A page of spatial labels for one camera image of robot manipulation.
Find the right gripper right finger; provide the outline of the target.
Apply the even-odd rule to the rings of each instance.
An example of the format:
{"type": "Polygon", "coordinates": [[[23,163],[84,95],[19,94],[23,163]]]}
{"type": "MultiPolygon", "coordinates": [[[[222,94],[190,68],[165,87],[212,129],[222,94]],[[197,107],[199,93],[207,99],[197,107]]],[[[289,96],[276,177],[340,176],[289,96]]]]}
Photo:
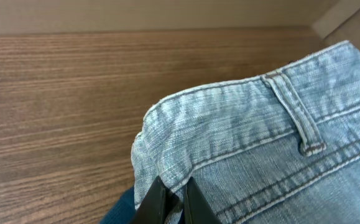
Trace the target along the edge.
{"type": "Polygon", "coordinates": [[[221,224],[193,177],[185,186],[183,222],[184,224],[221,224]]]}

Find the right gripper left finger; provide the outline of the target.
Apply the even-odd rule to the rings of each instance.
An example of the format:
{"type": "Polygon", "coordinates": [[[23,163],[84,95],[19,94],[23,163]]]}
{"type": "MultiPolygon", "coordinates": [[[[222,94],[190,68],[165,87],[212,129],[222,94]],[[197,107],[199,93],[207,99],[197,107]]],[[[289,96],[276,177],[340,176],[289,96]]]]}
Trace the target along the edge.
{"type": "Polygon", "coordinates": [[[167,216],[166,199],[167,188],[157,176],[130,224],[164,224],[167,216]]]}

